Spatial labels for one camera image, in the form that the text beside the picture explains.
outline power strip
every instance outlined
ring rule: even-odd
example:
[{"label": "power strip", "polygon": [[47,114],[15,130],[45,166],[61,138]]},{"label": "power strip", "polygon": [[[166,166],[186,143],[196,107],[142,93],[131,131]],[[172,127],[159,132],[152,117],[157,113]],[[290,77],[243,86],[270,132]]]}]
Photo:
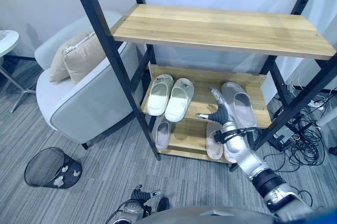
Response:
[{"label": "power strip", "polygon": [[318,108],[319,111],[322,111],[324,109],[323,105],[324,105],[323,101],[313,101],[313,100],[311,100],[310,103],[308,103],[309,107]]}]

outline trash can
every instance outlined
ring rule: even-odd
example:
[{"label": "trash can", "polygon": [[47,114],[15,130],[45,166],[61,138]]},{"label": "trash can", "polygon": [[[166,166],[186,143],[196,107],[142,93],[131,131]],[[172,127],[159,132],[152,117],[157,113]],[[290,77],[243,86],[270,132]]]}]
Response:
[{"label": "trash can", "polygon": [[32,187],[66,189],[80,179],[82,166],[56,147],[46,148],[27,164],[25,181]]}]

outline wooden board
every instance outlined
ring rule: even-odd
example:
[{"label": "wooden board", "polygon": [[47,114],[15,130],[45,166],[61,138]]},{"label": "wooden board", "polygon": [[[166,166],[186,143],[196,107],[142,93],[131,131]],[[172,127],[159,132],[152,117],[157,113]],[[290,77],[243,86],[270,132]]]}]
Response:
[{"label": "wooden board", "polygon": [[329,60],[335,49],[304,16],[135,5],[115,40]]},{"label": "wooden board", "polygon": [[158,151],[167,155],[228,163],[224,156],[214,160],[207,155],[206,127],[205,121],[183,119],[174,123],[168,148]]},{"label": "wooden board", "polygon": [[[208,90],[209,86],[215,86],[218,90],[221,90],[221,85],[224,82],[235,82],[242,86],[242,88],[248,93],[252,100],[252,106],[257,117],[257,126],[266,128],[271,124],[269,113],[265,105],[265,101],[261,91],[261,84],[265,79],[265,75],[253,75],[253,74],[234,74],[224,72],[214,72],[207,70],[195,70],[195,69],[183,69],[176,67],[162,67],[158,65],[150,65],[151,75],[154,79],[162,74],[167,73],[172,75],[174,80],[181,77],[188,78],[194,85],[194,96],[190,103],[190,106],[186,112],[185,118],[201,120],[195,117],[197,113],[210,114],[217,110],[217,104],[211,92]],[[208,82],[202,82],[199,80],[206,79]],[[150,95],[152,82],[149,85],[149,89],[146,92],[144,101],[142,103],[142,111],[147,113],[147,100]]]}]

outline gray carpet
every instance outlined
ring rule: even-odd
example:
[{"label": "gray carpet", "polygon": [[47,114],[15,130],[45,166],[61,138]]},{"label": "gray carpet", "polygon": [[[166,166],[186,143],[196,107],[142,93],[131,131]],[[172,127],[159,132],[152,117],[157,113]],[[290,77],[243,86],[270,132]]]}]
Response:
[{"label": "gray carpet", "polygon": [[[14,66],[6,62],[6,67]],[[35,62],[20,61],[14,76],[29,86],[38,71]],[[0,223],[104,223],[122,201],[130,198],[138,184],[147,191],[161,189],[174,208],[218,205],[268,213],[259,194],[239,170],[229,173],[224,164],[165,155],[156,161],[135,119],[113,134],[108,130],[99,135],[92,147],[84,150],[47,125],[33,95],[9,114],[18,94],[11,93],[15,87],[5,84],[3,78],[0,88]],[[327,142],[336,145],[335,127],[326,128]],[[62,148],[82,163],[83,174],[70,189],[32,188],[24,182],[27,162],[51,146]],[[258,152],[266,155],[276,151],[265,145]],[[271,157],[268,162],[275,168],[282,159]],[[312,194],[313,209],[335,207],[335,163],[327,158],[319,167],[301,167],[282,176]],[[155,207],[158,200],[151,199],[148,204]]]}]

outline pillow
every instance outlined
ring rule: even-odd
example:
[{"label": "pillow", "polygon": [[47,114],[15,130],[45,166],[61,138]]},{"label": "pillow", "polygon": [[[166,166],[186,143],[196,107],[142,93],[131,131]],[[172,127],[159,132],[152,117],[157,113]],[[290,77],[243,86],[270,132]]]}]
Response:
[{"label": "pillow", "polygon": [[105,57],[100,41],[93,35],[76,49],[63,55],[63,61],[72,82],[77,84]]},{"label": "pillow", "polygon": [[67,68],[65,67],[63,61],[63,51],[65,48],[70,46],[74,46],[78,42],[80,42],[83,38],[88,36],[91,32],[83,32],[70,40],[66,41],[60,48],[57,50],[54,59],[52,61],[51,67],[49,69],[49,82],[57,82],[61,81],[67,77],[69,77],[69,73]]}]

